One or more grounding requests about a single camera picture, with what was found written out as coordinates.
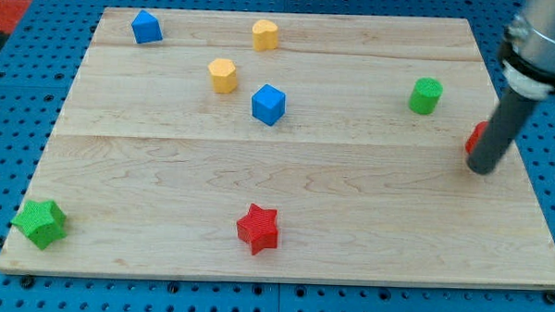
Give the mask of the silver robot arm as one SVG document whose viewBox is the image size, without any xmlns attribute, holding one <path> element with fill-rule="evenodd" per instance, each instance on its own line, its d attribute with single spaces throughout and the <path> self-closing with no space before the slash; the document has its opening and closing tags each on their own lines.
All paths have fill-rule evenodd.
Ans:
<svg viewBox="0 0 555 312">
<path fill-rule="evenodd" d="M 555 0 L 525 0 L 505 27 L 499 49 L 504 77 L 518 94 L 555 94 Z"/>
</svg>

